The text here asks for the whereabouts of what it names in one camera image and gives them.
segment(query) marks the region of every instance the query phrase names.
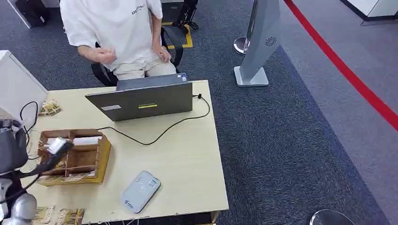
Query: stanchion base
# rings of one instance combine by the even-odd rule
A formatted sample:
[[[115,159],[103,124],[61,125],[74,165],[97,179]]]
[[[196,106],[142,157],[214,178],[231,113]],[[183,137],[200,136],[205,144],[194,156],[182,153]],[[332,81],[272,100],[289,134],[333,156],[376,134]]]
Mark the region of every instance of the stanchion base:
[[[245,43],[246,37],[240,37],[234,41],[234,49],[239,55],[246,55]]]
[[[316,212],[311,220],[310,225],[355,225],[349,218],[340,212],[333,210],[321,210]]]
[[[238,87],[256,87],[256,86],[268,86],[268,78],[265,75],[263,67],[256,73],[256,75],[250,81],[243,81],[240,73],[240,67],[234,67],[235,77],[237,80]]]

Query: power cord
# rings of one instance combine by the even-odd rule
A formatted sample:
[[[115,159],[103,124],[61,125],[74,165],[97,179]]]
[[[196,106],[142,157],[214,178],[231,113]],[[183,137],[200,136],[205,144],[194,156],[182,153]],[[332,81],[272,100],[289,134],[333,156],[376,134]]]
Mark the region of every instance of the power cord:
[[[5,203],[6,201],[8,201],[10,199],[13,199],[13,198],[15,198],[17,196],[20,196],[23,192],[26,191],[26,189],[30,188],[40,177],[41,177],[41,173],[39,173],[37,175],[37,177],[32,182],[30,182],[26,187],[22,188],[21,190],[19,190],[17,193],[13,194],[12,196],[0,201],[0,205]]]
[[[203,117],[206,117],[207,115],[209,115],[209,113],[210,113],[210,105],[209,105],[209,103],[206,101],[206,99],[204,99],[204,98],[202,97],[202,94],[192,95],[192,98],[194,98],[194,97],[197,97],[198,99],[203,99],[203,100],[206,102],[206,104],[207,104],[207,106],[208,106],[208,111],[207,111],[207,113],[206,113],[205,115],[203,115],[203,116],[188,117],[188,118],[185,118],[185,119],[182,119],[182,120],[178,121],[177,123],[175,123],[175,124],[171,125],[170,127],[168,127],[165,131],[163,131],[163,133],[162,133],[161,135],[159,135],[159,137],[156,138],[156,139],[155,139],[153,142],[151,142],[151,143],[143,143],[143,142],[141,142],[141,141],[139,141],[139,140],[137,140],[137,139],[135,139],[135,138],[132,138],[132,137],[128,136],[127,134],[124,134],[123,132],[120,132],[120,131],[116,130],[116,129],[113,128],[113,127],[103,127],[103,128],[98,128],[97,130],[100,131],[100,130],[104,130],[104,129],[112,129],[112,130],[114,130],[115,132],[117,132],[117,133],[119,133],[119,134],[121,134],[121,135],[123,135],[123,136],[125,136],[125,137],[127,137],[127,138],[129,138],[129,139],[131,139],[131,140],[133,140],[133,141],[135,141],[135,142],[137,142],[137,143],[139,143],[139,144],[142,144],[142,145],[151,145],[151,144],[157,142],[166,132],[168,132],[168,130],[170,130],[170,129],[171,129],[172,127],[174,127],[175,125],[177,125],[177,124],[179,124],[179,123],[182,123],[182,122],[184,122],[184,121],[186,121],[186,120],[200,119],[200,118],[203,118]]]
[[[26,126],[23,124],[23,130],[25,131],[25,134],[26,134],[26,147],[29,145],[29,141],[31,140],[31,137],[30,137],[30,135],[29,135],[29,131],[36,125],[36,122],[37,122],[37,118],[38,118],[38,103],[35,102],[35,101],[29,102],[29,103],[27,103],[26,105],[24,105],[24,106],[22,107],[22,109],[20,110],[20,112],[19,112],[19,118],[21,118],[21,121],[22,121],[22,123],[23,123],[23,117],[22,117],[23,110],[24,110],[28,105],[30,105],[30,104],[32,104],[32,103],[36,104],[35,121],[34,121],[33,125],[32,125],[29,129],[26,129]],[[39,156],[37,156],[37,157],[35,157],[35,158],[28,158],[28,159],[29,159],[29,160],[34,160],[34,159],[37,159],[37,158],[39,158]]]

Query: light wood tabletop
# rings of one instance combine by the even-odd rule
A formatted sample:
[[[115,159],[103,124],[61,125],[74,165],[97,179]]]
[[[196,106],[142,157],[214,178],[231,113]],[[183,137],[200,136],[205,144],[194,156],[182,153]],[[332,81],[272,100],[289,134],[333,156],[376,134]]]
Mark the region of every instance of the light wood tabletop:
[[[112,122],[84,96],[113,90],[115,87],[49,91],[47,100],[56,100],[63,111],[38,119],[31,132],[31,154],[36,152],[43,130],[110,126],[148,143],[173,123],[208,111],[203,100],[193,98],[192,112]],[[193,94],[202,94],[211,106],[207,81],[194,81]],[[150,146],[142,146],[113,130],[101,132],[112,144],[104,183],[54,187],[34,184],[28,192],[37,198],[38,206],[83,208],[83,224],[202,212],[212,212],[212,217],[216,217],[218,211],[229,208],[213,109],[204,118],[178,124]],[[30,161],[23,171],[35,164],[35,160]],[[121,205],[120,196],[142,170],[159,178],[161,188],[139,214],[134,214]],[[32,179],[23,179],[23,185]]]

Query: yellow label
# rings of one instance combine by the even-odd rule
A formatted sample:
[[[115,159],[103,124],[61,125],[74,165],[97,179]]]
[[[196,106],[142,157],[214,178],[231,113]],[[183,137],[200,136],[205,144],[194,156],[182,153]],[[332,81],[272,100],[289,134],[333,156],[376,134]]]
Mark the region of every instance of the yellow label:
[[[145,108],[152,108],[152,107],[158,107],[158,105],[143,105],[143,106],[138,106],[138,109],[145,109]]]

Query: wooden box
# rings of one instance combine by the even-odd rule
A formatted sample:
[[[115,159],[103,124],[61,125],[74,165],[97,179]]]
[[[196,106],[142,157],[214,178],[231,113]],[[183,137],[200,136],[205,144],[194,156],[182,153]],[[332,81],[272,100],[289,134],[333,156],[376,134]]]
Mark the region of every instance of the wooden box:
[[[75,138],[97,137],[96,144],[75,145],[51,171],[43,173],[37,181],[44,186],[102,183],[107,169],[111,143],[107,137],[95,129],[50,130],[40,134],[38,155],[40,162],[50,157],[47,141],[49,138],[63,137],[74,141]]]

